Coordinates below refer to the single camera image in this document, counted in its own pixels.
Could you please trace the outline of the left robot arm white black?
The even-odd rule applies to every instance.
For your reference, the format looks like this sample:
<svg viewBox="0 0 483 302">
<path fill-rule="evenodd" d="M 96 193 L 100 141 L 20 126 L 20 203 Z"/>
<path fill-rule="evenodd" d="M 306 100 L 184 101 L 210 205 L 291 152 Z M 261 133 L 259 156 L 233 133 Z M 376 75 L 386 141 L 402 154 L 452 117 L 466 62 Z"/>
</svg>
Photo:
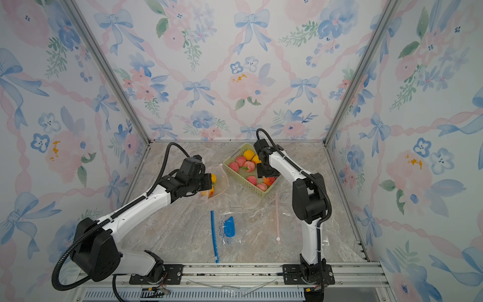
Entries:
<svg viewBox="0 0 483 302">
<path fill-rule="evenodd" d="M 123 250 L 119 248 L 119 243 L 155 212 L 180 198 L 209 191 L 211 186 L 211 174 L 206 172 L 202 157 L 187 157 L 178 170 L 162 176 L 154 187 L 119 210 L 97 220 L 85 218 L 77 225 L 72 245 L 60 256 L 54 267 L 53 287 L 67 291 L 89 280 L 100 282 L 110 276 L 128 274 L 137 275 L 148 283 L 160 282 L 166 273 L 164 261 L 158 255 L 149 250 Z M 86 276 L 75 283 L 62 284 L 60 271 L 68 259 Z"/>
</svg>

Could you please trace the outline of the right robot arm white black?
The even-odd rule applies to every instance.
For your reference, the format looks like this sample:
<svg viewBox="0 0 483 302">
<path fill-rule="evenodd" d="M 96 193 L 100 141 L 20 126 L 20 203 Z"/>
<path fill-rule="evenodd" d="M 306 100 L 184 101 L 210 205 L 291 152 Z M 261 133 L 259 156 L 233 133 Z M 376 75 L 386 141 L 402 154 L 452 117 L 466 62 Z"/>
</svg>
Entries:
<svg viewBox="0 0 483 302">
<path fill-rule="evenodd" d="M 327 280 L 324 277 L 327 266 L 321 250 L 321 229 L 323 222 L 332 216 L 323 176 L 299 167 L 272 140 L 258 139 L 254 149 L 261 160 L 257 166 L 259 176 L 282 176 L 291 185 L 292 208 L 302 222 L 301 275 L 308 284 L 323 284 Z"/>
</svg>

